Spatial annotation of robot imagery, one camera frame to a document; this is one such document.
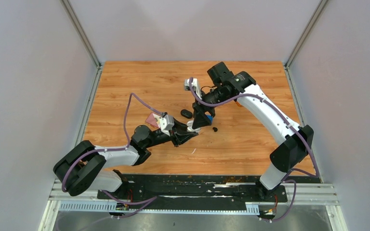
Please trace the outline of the black earbud charging case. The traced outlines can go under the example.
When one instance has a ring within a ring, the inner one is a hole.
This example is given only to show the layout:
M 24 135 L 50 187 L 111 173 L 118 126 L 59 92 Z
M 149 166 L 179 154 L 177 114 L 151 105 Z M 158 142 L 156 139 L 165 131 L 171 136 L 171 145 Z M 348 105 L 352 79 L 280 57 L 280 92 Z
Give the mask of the black earbud charging case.
M 193 118 L 193 114 L 192 114 L 192 112 L 190 112 L 190 111 L 188 111 L 188 110 L 186 110 L 186 109 L 182 109 L 182 110 L 180 111 L 180 114 L 181 114 L 181 116 L 183 116 L 183 117 L 185 117 L 185 118 L 188 118 L 188 119 Z

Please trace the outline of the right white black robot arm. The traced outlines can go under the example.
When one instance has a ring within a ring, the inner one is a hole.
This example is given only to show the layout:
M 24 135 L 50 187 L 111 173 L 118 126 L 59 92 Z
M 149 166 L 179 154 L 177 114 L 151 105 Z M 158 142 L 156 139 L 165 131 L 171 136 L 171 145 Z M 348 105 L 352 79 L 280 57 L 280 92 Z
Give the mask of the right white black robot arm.
M 220 62 L 207 73 L 214 84 L 208 93 L 202 91 L 196 78 L 184 81 L 184 89 L 195 98 L 193 120 L 188 122 L 187 129 L 198 131 L 212 125 L 215 108 L 231 101 L 251 112 L 278 144 L 270 154 L 271 163 L 256 187 L 257 197 L 268 201 L 275 195 L 275 188 L 310 153 L 314 131 L 309 125 L 302 127 L 283 113 L 247 72 L 234 74 L 224 62 Z

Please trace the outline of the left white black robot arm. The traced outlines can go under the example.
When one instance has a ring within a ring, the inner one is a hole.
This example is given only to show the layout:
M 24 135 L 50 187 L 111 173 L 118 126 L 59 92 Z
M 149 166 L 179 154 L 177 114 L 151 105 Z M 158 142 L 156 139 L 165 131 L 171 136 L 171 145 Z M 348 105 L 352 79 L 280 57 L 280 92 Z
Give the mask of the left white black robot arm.
M 141 165 L 151 156 L 150 147 L 167 142 L 178 147 L 200 132 L 199 128 L 192 128 L 191 121 L 184 124 L 171 117 L 161 118 L 159 124 L 157 130 L 137 126 L 128 146 L 103 147 L 81 141 L 53 167 L 62 191 L 77 196 L 86 190 L 102 190 L 122 199 L 128 194 L 128 185 L 121 174 L 109 173 L 106 168 Z

